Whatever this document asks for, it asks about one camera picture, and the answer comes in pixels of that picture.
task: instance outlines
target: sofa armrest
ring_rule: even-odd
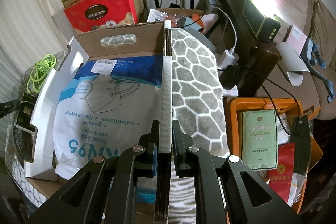
[[[252,33],[246,19],[239,12],[231,0],[220,0],[223,10],[229,15],[237,33],[237,45],[235,52],[239,55],[238,64],[249,65],[251,70],[267,77],[280,59],[280,53],[274,43],[262,43]],[[230,37],[233,37],[233,30],[227,29]],[[252,72],[247,72],[238,85],[239,95],[242,97],[253,97],[265,78]]]

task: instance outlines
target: open white cardboard box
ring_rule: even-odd
[[[120,36],[118,44],[103,46],[101,39]],[[78,68],[88,60],[112,59],[163,54],[159,153],[170,153],[172,132],[172,57],[170,21],[150,22],[98,29],[68,44],[69,53],[58,71],[52,69],[38,96],[31,124],[37,128],[34,161],[25,162],[29,182],[49,198],[63,184],[53,168],[53,123],[62,90],[73,79]]]

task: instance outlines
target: kn95 face mask package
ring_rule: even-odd
[[[61,92],[53,141],[55,172],[70,179],[97,155],[138,144],[160,119],[162,55],[87,61]]]

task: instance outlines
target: sofa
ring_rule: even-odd
[[[220,0],[223,8],[227,9],[232,14],[232,10],[240,13],[243,10],[245,0]],[[275,0],[278,9],[282,15],[280,20],[281,28],[274,38],[274,42],[281,42],[290,27],[295,24],[307,36],[312,38],[320,46],[320,54],[327,64],[327,68],[320,68],[315,65],[315,69],[325,77],[331,80],[336,87],[336,19],[330,14],[321,0]],[[239,54],[240,60],[250,60],[250,52],[246,49],[254,47],[254,37],[250,32],[248,38],[238,40],[236,52]],[[264,63],[266,67],[272,66],[274,60],[269,63]],[[323,82],[310,74],[304,75],[303,82],[300,86],[294,87],[284,76],[278,65],[272,67],[267,76],[287,91],[292,93],[298,99],[305,113],[315,113],[314,117],[320,120],[330,120],[336,118],[336,99],[331,103],[327,102],[327,90]],[[270,93],[271,97],[276,98],[291,98],[286,92],[274,86],[264,79],[260,79],[263,85]],[[262,87],[251,91],[253,94],[248,94],[250,97],[268,97]]]

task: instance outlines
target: gray blanket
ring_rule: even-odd
[[[172,29],[173,119],[194,144],[227,157],[222,86],[214,55],[184,30]],[[178,178],[172,162],[169,223],[196,223],[194,179]]]

